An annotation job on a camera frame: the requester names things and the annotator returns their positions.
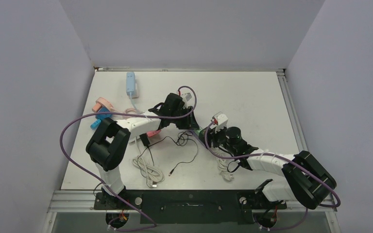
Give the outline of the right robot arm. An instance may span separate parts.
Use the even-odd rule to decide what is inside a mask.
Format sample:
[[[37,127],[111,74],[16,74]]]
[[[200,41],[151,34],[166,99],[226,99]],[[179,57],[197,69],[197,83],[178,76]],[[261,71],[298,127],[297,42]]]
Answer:
[[[267,182],[256,192],[256,204],[262,208],[276,201],[296,200],[308,209],[316,209],[337,186],[330,173],[306,150],[297,154],[262,150],[249,144],[238,127],[218,131],[206,127],[199,130],[198,137],[212,152],[220,149],[246,170],[261,170],[285,178]]]

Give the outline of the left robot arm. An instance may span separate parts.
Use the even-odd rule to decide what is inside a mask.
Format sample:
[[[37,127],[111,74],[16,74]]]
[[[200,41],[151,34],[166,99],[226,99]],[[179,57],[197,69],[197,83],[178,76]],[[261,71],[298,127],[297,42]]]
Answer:
[[[125,186],[120,177],[119,165],[128,143],[142,134],[161,130],[170,124],[180,130],[198,129],[191,99],[191,93],[170,93],[164,102],[139,117],[117,121],[108,117],[101,121],[85,150],[104,180],[102,188],[108,194],[106,202],[112,208],[118,209],[125,204],[125,195],[121,192]]]

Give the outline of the light green charger plug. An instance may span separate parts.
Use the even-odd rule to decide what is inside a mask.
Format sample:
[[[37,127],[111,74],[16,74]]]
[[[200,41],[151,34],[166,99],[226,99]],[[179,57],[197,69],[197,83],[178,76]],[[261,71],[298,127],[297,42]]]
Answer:
[[[198,132],[198,135],[204,135],[205,129],[200,129],[197,132]]]

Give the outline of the purple USB power strip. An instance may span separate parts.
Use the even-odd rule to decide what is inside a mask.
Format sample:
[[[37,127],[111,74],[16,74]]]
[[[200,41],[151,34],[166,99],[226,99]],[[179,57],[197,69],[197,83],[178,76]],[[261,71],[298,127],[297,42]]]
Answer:
[[[194,136],[195,138],[199,138],[200,130],[191,130],[191,132],[193,133],[193,136]]]

